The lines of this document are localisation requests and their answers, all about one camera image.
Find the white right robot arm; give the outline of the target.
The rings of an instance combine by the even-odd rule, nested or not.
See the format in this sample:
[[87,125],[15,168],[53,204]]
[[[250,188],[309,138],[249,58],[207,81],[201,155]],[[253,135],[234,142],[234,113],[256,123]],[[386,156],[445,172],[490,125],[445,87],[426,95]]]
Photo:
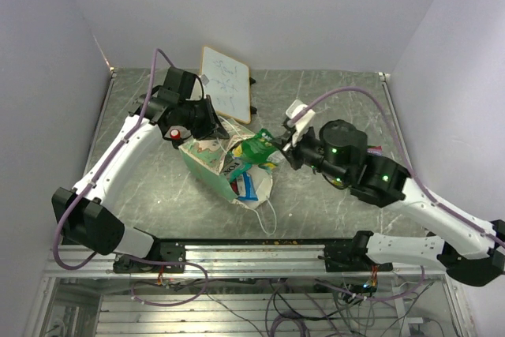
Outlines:
[[368,136],[349,122],[329,121],[319,131],[286,119],[285,133],[274,146],[295,170],[310,167],[334,188],[348,190],[359,201],[392,208],[428,230],[421,238],[394,237],[359,230],[344,247],[328,245],[327,269],[351,265],[362,271],[373,265],[410,264],[445,271],[468,286],[485,286],[504,273],[504,222],[465,221],[461,210],[448,215],[422,192],[408,170],[386,156],[368,152]]

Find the green snack pouch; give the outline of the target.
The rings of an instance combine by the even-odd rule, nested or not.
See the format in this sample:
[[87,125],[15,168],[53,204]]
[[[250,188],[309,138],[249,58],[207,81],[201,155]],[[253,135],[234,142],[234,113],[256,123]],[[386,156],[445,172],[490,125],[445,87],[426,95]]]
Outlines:
[[275,169],[283,160],[281,152],[273,145],[274,137],[261,129],[253,137],[243,140],[231,150],[235,159],[256,165],[265,170]]

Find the purple Fox's candy bag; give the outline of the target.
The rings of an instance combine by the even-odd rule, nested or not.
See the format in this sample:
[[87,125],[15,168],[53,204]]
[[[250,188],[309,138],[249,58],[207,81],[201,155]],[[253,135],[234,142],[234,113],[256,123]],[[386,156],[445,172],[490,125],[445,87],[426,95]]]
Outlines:
[[372,154],[372,155],[378,155],[382,156],[383,155],[383,149],[380,145],[369,145],[367,147],[367,153]]

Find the green paper gift bag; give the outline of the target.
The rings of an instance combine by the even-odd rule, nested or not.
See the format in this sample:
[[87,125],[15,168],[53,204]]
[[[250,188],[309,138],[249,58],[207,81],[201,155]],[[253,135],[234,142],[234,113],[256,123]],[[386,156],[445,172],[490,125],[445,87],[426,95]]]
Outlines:
[[239,200],[223,174],[223,169],[231,161],[236,160],[232,156],[231,150],[243,140],[253,137],[258,132],[254,133],[234,120],[222,118],[221,121],[230,134],[228,140],[216,138],[196,140],[191,137],[179,147],[182,159],[190,173],[207,185],[217,197],[222,197],[229,204],[257,213],[262,204],[271,203],[272,171],[274,169],[265,170],[252,165],[249,173],[252,176],[258,200]]

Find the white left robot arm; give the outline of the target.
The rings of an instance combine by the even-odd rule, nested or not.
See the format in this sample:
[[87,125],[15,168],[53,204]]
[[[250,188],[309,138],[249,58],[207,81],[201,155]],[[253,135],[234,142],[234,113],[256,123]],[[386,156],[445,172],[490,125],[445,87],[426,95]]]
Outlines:
[[209,80],[183,69],[170,67],[164,82],[151,84],[146,94],[132,104],[118,135],[95,166],[71,189],[58,188],[51,198],[57,236],[90,249],[95,254],[133,256],[142,271],[155,270],[161,252],[155,237],[126,226],[112,212],[133,169],[161,141],[177,148],[186,130],[196,140],[226,139],[221,124],[204,91]]

